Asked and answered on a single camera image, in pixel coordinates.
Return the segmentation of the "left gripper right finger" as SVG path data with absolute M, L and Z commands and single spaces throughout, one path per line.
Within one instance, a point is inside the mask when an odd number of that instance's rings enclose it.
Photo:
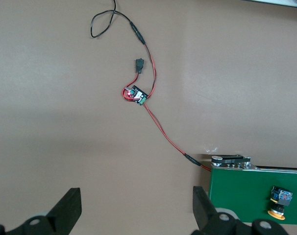
M 218 212 L 203 187 L 193 187 L 193 214 L 198 230 L 194 235 L 286 235 L 278 223 L 268 219 L 256 219 L 246 225 L 227 212 Z

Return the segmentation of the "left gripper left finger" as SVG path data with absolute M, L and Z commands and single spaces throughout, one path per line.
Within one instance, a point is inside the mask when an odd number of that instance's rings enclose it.
M 81 213 L 80 188 L 71 188 L 47 215 L 34 216 L 10 231 L 0 224 L 0 235 L 68 235 Z

